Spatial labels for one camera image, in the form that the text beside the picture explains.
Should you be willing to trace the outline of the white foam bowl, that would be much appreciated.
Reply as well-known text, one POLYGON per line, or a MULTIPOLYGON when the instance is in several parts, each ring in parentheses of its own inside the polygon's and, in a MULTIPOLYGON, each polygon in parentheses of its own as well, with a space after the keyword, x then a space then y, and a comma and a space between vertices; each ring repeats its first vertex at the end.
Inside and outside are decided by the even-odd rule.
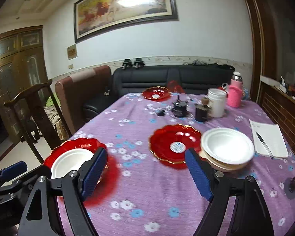
POLYGON ((81 165, 91 160, 93 153, 87 149, 72 149, 61 154, 52 164, 51 179, 64 177, 68 172, 77 171, 81 165))

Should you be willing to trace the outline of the red plate with label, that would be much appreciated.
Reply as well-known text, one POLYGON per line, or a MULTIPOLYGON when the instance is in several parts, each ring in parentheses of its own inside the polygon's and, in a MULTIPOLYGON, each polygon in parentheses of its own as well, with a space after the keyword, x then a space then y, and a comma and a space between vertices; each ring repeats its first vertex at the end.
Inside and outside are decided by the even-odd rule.
POLYGON ((176 168, 186 168, 185 153, 193 148, 200 151, 202 133, 191 126, 181 124, 166 125, 150 136, 150 152, 162 164, 176 168))

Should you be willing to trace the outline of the beige bottom stacked bowl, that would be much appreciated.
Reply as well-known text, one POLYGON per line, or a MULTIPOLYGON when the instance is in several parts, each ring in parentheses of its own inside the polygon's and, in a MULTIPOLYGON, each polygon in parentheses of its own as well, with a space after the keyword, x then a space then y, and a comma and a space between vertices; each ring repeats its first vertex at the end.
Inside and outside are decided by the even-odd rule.
POLYGON ((223 162, 220 162, 220 161, 212 158, 210 155, 208 155, 203 150, 199 151, 198 154, 202 159, 207 160, 207 162, 210 163, 212 168, 214 168, 218 171, 226 172, 226 173, 230 173, 232 171, 238 171, 238 170, 244 168, 246 165, 248 165, 248 163, 239 164, 239 165, 225 164, 223 162))

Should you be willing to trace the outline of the black pen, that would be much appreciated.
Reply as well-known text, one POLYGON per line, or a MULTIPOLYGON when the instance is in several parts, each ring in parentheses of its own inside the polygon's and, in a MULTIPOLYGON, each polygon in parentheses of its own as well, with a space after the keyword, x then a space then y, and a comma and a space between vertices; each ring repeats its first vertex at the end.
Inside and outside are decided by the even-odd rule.
POLYGON ((258 139, 260 140, 260 142, 263 144, 263 146, 266 149, 266 151, 268 152, 268 154, 270 155, 270 158, 274 159, 274 155, 273 155, 272 151, 270 150, 270 148, 268 147, 268 145, 265 143, 265 140, 261 137, 261 135, 258 132, 256 132, 256 135, 257 135, 258 139))

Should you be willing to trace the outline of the top white stacked bowl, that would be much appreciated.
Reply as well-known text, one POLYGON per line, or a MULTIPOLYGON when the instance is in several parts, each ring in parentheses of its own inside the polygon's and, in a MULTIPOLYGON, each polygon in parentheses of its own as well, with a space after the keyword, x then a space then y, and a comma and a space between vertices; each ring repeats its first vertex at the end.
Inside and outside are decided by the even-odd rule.
POLYGON ((255 154, 252 140, 244 133, 230 128, 214 128, 201 136, 202 149, 217 161, 229 165, 245 164, 255 154))

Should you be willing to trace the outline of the white paper notebook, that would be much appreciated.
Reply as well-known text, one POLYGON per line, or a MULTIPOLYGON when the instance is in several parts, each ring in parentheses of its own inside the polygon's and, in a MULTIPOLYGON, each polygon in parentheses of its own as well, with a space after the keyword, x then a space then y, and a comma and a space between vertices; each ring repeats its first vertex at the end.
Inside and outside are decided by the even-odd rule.
POLYGON ((255 152, 258 155, 270 157, 263 144, 258 139, 256 132, 258 132, 265 140, 265 143, 272 151, 274 158, 284 159, 288 157, 286 144, 277 124, 258 123, 252 120, 249 122, 252 130, 255 152))

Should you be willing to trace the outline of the red plate left edge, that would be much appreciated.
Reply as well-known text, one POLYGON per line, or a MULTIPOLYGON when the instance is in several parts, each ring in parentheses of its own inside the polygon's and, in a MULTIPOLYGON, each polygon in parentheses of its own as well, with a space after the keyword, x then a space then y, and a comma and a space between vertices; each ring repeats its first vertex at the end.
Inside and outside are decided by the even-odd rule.
POLYGON ((98 148, 107 149, 104 143, 101 143, 99 140, 95 138, 85 138, 80 137, 74 140, 67 140, 62 143, 59 147, 56 147, 52 150, 51 154, 45 159, 44 165, 51 169, 53 162, 63 153, 72 150, 72 149, 87 149, 91 151, 93 154, 96 152, 98 148))

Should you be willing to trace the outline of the dark wooden chair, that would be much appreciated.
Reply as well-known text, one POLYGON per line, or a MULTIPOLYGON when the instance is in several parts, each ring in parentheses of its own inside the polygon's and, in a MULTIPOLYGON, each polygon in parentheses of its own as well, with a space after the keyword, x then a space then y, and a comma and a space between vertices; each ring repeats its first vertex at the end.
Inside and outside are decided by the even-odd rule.
POLYGON ((4 106, 8 107, 11 109, 11 111, 14 114, 14 117, 16 119, 17 124, 19 125, 22 135, 24 136, 26 142, 28 143, 31 151, 33 154, 36 156, 37 160, 43 164, 44 159, 37 150, 37 148, 34 146, 34 143, 30 139, 30 134, 26 131, 25 129, 25 124, 21 122, 21 119, 19 118, 16 110, 15 110, 15 105, 20 101, 20 100, 25 100, 26 104, 28 105, 29 111, 31 116, 34 119, 34 122, 36 123, 38 129, 41 131, 43 137, 45 138, 46 142, 48 143, 49 147, 54 150, 55 148, 59 147, 63 141, 59 138, 57 131, 54 129, 52 126, 51 121, 49 120, 45 109, 42 106, 42 103, 39 98, 38 92, 41 89, 46 89, 54 103, 55 109, 57 111, 57 114, 60 117, 60 120, 63 123, 64 129, 66 133, 68 134, 69 137, 72 136, 72 133, 65 121, 65 118, 61 112, 60 106, 58 105, 56 98, 52 92, 51 89, 51 84, 53 83, 52 79, 49 79, 45 83, 39 83, 36 85, 33 85, 23 91, 21 91, 17 96, 14 97, 11 101, 5 102, 4 106))

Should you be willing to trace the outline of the purple floral tablecloth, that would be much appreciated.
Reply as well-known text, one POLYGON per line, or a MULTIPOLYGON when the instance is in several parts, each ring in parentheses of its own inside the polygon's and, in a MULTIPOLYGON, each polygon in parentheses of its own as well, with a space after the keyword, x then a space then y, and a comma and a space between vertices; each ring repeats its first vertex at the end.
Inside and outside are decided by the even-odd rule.
POLYGON ((152 102, 127 94, 73 134, 96 138, 108 147, 111 164, 92 198, 85 203, 99 235, 192 235, 207 208, 187 169, 162 164, 149 149, 149 138, 166 125, 189 125, 200 132, 227 127, 251 136, 250 120, 269 123, 254 102, 227 107, 222 118, 199 123, 175 118, 173 101, 152 102), (163 117, 157 116, 164 109, 163 117))

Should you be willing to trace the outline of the brown wooden side counter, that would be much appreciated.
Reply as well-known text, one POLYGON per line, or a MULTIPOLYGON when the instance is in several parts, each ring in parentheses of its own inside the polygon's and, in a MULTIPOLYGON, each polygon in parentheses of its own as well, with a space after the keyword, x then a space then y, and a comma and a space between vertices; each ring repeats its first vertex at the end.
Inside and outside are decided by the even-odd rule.
POLYGON ((295 153, 295 100, 283 93, 280 83, 260 76, 260 89, 257 103, 270 120, 278 124, 290 148, 295 153))

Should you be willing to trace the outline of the black jar with cork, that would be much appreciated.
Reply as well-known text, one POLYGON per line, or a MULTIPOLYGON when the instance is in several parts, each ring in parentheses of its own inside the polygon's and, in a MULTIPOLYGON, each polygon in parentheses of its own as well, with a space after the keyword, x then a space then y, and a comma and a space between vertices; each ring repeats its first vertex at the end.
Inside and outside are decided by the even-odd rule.
POLYGON ((202 98, 200 104, 195 105, 195 120, 197 122, 206 122, 208 120, 208 113, 210 110, 209 98, 202 98))

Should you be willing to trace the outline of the wooden glass cabinet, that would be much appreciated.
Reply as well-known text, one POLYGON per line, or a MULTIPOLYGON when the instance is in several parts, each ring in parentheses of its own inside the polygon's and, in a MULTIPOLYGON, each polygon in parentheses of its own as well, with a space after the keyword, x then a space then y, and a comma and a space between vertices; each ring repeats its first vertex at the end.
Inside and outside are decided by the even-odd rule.
POLYGON ((20 142, 22 132, 4 103, 30 86, 48 81, 42 29, 32 26, 0 34, 0 116, 14 144, 20 142))

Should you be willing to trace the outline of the white plastic jar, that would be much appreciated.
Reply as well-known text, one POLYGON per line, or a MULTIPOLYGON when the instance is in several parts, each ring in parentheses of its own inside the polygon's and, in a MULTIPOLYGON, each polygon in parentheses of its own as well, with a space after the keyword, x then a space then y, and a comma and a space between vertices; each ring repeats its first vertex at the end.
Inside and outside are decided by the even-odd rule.
POLYGON ((221 89, 210 88, 207 93, 207 98, 209 99, 208 106, 210 107, 209 115, 212 118, 223 117, 226 104, 226 92, 221 89))

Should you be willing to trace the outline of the pink sleeved thermos bottle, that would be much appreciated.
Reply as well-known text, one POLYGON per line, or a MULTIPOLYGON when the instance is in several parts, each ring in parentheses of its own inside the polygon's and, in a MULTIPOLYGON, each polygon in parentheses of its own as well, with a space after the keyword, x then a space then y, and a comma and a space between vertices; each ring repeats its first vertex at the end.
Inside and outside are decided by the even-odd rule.
POLYGON ((239 108, 242 98, 243 80, 241 73, 234 71, 228 87, 227 105, 239 108))

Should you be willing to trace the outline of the small black clip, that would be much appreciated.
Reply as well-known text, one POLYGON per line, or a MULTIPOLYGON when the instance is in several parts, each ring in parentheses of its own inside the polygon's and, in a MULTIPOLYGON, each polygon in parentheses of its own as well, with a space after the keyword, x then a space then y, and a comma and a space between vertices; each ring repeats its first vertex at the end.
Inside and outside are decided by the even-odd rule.
POLYGON ((165 115, 165 111, 164 111, 164 109, 162 109, 162 110, 158 110, 158 111, 156 112, 156 114, 157 114, 157 116, 159 116, 159 117, 163 117, 163 116, 165 115))

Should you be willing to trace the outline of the black leather sofa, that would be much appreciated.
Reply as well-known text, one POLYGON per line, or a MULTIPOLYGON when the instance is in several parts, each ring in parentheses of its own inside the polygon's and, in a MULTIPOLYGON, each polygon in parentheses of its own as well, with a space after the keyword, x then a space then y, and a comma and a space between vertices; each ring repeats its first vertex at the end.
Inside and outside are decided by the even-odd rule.
POLYGON ((230 83, 235 68, 231 65, 154 65, 140 69, 118 68, 109 77, 104 90, 82 105, 86 122, 103 112, 117 99, 128 93, 140 93, 149 87, 166 87, 171 92, 176 86, 187 94, 206 94, 223 83, 230 83))

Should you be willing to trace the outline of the far small red plate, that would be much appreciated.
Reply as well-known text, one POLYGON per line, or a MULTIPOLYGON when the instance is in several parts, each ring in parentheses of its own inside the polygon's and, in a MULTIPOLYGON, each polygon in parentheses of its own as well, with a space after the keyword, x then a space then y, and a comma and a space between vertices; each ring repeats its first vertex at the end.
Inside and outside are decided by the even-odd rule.
POLYGON ((142 95, 147 100, 163 101, 170 98, 171 93, 169 89, 167 89, 166 87, 155 86, 155 87, 150 87, 144 90, 142 92, 142 95))

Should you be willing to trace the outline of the black binocular object on sofa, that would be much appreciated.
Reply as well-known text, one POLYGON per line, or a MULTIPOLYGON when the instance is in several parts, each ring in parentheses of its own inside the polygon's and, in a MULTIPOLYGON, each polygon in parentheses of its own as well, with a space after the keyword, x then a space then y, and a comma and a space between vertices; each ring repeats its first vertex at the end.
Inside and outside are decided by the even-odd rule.
POLYGON ((132 62, 131 59, 125 59, 122 63, 123 70, 126 70, 127 68, 139 69, 139 68, 143 68, 144 66, 145 66, 145 63, 142 60, 142 58, 136 58, 134 62, 132 62))

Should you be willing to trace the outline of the framed horse painting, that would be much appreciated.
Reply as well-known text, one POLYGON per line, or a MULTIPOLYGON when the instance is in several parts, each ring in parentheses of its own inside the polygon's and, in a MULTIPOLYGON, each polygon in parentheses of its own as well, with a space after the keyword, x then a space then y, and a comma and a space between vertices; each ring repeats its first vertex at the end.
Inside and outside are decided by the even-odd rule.
POLYGON ((78 0, 74 3, 74 40, 153 21, 177 20, 175 0, 78 0))

